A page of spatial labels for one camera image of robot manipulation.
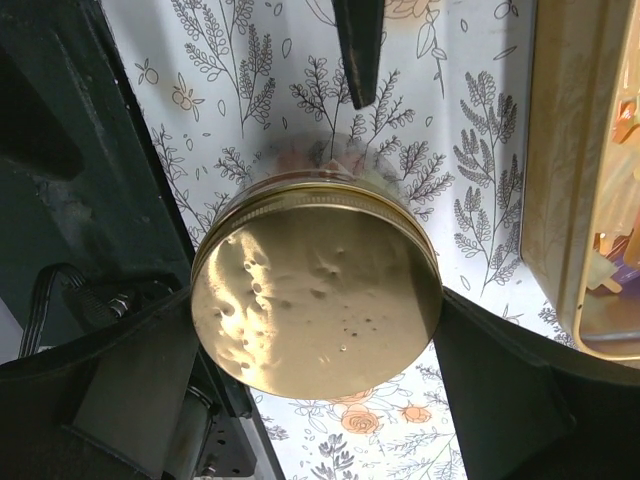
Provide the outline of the gold jar lid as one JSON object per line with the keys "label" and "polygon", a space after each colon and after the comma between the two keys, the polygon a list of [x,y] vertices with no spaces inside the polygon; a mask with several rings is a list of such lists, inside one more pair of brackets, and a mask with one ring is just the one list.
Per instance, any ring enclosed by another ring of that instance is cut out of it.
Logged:
{"label": "gold jar lid", "polygon": [[200,342],[265,393],[334,399],[373,388],[426,349],[443,287],[409,212],[378,193],[308,183],[259,193],[202,241],[191,276]]}

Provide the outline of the clear glass jar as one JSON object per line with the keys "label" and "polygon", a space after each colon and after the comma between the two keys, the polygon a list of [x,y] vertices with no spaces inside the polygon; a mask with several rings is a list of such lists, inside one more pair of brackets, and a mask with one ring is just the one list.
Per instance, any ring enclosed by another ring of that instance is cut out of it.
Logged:
{"label": "clear glass jar", "polygon": [[312,131],[263,147],[241,183],[243,191],[309,182],[352,184],[405,201],[403,180],[383,151],[347,134]]}

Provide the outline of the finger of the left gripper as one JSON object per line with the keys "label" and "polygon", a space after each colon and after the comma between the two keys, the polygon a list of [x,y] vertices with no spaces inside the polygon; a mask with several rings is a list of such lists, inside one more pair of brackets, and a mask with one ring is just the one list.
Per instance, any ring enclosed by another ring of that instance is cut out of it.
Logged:
{"label": "finger of the left gripper", "polygon": [[384,26],[384,0],[332,2],[340,50],[353,107],[376,100]]}

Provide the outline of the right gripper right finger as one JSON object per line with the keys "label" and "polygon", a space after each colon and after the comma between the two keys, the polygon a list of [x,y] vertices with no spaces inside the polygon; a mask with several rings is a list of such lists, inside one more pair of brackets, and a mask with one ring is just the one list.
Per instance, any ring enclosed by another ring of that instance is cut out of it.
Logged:
{"label": "right gripper right finger", "polygon": [[470,479],[636,479],[639,372],[447,290],[434,337]]}

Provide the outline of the floral table mat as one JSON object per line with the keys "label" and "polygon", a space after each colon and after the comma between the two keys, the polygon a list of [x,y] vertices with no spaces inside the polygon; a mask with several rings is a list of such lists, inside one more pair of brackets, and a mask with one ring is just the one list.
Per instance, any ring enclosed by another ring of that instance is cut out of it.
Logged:
{"label": "floral table mat", "polygon": [[387,2],[377,98],[361,111],[328,1],[103,8],[193,243],[272,141],[350,135],[387,154],[448,287],[567,341],[518,256],[534,2]]}

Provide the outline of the tin of popsicle candies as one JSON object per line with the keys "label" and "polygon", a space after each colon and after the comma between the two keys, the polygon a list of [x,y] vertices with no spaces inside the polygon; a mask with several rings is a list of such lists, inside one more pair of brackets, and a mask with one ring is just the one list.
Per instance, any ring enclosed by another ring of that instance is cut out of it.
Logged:
{"label": "tin of popsicle candies", "polygon": [[560,330],[639,364],[639,5],[542,1],[521,255]]}

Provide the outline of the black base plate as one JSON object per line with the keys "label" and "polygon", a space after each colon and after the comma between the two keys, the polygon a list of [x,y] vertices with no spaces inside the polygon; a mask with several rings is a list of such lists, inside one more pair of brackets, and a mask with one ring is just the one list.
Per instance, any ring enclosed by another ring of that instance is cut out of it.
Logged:
{"label": "black base plate", "polygon": [[[188,289],[193,248],[97,1],[1,5],[1,297],[16,360]],[[198,345],[159,479],[279,479],[248,390]]]}

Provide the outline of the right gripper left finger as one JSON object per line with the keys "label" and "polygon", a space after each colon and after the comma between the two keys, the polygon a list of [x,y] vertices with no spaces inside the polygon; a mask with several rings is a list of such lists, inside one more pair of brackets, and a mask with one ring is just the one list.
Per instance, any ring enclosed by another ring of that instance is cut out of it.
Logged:
{"label": "right gripper left finger", "polygon": [[2,365],[2,478],[161,478],[198,345],[183,289]]}

